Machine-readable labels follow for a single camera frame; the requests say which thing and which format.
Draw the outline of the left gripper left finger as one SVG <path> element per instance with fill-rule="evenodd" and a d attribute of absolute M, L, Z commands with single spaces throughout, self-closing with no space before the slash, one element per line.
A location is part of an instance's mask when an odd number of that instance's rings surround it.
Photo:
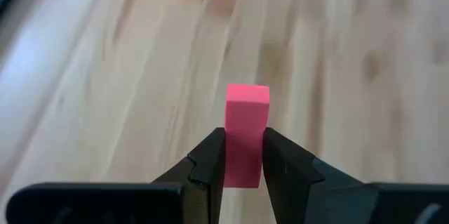
<path fill-rule="evenodd" d="M 225 130 L 214 129 L 151 182 L 151 224 L 218 224 L 225 176 Z"/>

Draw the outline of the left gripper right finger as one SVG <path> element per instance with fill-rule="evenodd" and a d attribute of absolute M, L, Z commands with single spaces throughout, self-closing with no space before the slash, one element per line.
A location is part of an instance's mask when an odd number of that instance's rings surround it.
<path fill-rule="evenodd" d="M 375 196 L 365 185 L 272 128 L 262 163 L 277 224 L 369 224 Z"/>

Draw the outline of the pink eraser block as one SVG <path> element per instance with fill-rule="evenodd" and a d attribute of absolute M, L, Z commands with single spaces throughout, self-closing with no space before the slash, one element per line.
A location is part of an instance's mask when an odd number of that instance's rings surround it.
<path fill-rule="evenodd" d="M 257 188 L 262 172 L 262 138 L 270 106 L 269 87 L 228 84 L 225 177 L 229 188 Z"/>

